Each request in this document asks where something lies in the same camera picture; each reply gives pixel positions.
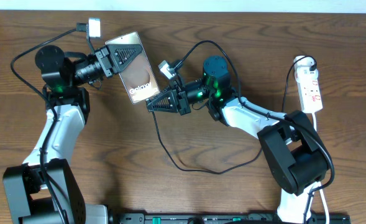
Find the Galaxy S25 Ultra smartphone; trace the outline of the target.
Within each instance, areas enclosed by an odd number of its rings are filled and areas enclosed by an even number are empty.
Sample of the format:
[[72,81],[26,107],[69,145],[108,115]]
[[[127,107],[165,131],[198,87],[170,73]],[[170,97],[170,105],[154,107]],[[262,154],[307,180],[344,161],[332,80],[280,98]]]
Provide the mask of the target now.
[[119,72],[132,104],[140,103],[158,94],[160,92],[158,83],[138,32],[134,31],[106,42],[106,46],[111,44],[140,44],[143,48],[129,66],[123,72]]

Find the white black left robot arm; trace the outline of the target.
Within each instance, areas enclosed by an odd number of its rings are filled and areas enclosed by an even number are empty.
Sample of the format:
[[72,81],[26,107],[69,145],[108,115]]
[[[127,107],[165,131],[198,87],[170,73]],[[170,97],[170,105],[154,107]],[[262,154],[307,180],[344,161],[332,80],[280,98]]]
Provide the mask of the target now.
[[71,171],[76,140],[88,121],[84,84],[123,72],[144,50],[140,44],[105,45],[89,55],[55,45],[35,48],[45,86],[47,121],[33,151],[2,181],[13,223],[113,223],[105,205],[87,204]]

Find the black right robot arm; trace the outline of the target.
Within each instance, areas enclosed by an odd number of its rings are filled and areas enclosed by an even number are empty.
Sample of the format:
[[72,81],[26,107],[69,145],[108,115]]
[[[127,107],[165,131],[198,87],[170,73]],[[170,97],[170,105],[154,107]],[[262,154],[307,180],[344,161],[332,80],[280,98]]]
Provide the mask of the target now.
[[158,67],[170,84],[147,100],[147,109],[184,115],[190,113],[191,105],[202,101],[213,120],[257,138],[281,187],[279,219],[309,223],[314,193],[322,192],[334,180],[331,156],[303,112],[276,113],[241,96],[240,89],[231,85],[230,63],[222,56],[211,56],[203,63],[203,76],[185,83],[178,73],[182,62],[163,61]]

